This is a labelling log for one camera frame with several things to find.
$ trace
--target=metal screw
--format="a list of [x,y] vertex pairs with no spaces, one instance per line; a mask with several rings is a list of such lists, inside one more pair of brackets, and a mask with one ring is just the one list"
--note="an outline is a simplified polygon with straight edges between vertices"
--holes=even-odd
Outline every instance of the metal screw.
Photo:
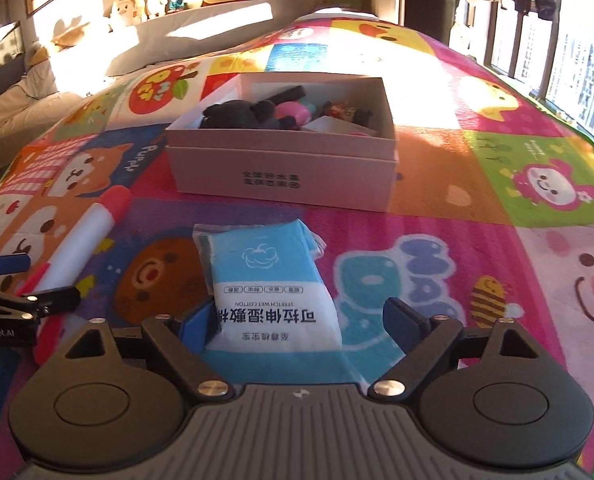
[[378,395],[384,397],[394,397],[404,393],[406,386],[404,386],[399,381],[379,381],[373,385],[373,390]]
[[228,385],[224,381],[203,381],[197,391],[206,397],[220,397],[228,393]]

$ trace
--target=colorful blanket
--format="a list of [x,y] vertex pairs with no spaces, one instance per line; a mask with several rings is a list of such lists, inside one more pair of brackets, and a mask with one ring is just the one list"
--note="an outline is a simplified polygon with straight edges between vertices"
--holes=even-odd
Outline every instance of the colorful blanket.
[[[237,73],[264,70],[383,78],[399,150],[388,213],[176,192],[167,124]],[[36,269],[118,184],[131,210],[80,276],[80,318],[134,324],[201,300],[196,223],[299,218],[328,245],[317,266],[367,380],[401,357],[381,325],[384,300],[398,296],[470,326],[517,317],[594,404],[594,143],[413,30],[313,14],[237,52],[123,79],[16,158],[0,184],[0,253],[26,252]],[[26,277],[2,276],[0,290]],[[0,480],[21,464],[5,412],[31,373],[28,356],[0,350]],[[594,428],[580,463],[594,471]]]

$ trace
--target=open box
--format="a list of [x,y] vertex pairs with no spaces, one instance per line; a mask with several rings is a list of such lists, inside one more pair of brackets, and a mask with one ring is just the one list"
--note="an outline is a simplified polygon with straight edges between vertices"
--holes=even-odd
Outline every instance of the open box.
[[[370,110],[376,137],[293,130],[199,129],[203,110],[232,99],[257,102],[302,85],[306,99]],[[235,76],[167,129],[168,156],[185,193],[385,211],[397,154],[381,78],[255,72]]]

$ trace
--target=pink ball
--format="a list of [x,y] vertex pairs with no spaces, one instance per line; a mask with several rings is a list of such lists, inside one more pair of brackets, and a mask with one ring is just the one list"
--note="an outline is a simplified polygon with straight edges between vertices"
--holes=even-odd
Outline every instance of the pink ball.
[[275,117],[277,119],[287,116],[294,117],[297,126],[304,126],[304,124],[311,122],[311,111],[297,101],[287,101],[275,107]]

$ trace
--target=cotton package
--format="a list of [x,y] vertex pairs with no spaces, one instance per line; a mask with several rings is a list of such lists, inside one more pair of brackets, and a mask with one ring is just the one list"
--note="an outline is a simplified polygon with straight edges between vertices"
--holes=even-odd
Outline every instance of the cotton package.
[[207,234],[198,245],[221,324],[202,360],[217,373],[232,383],[356,378],[314,262],[324,244],[303,222]]

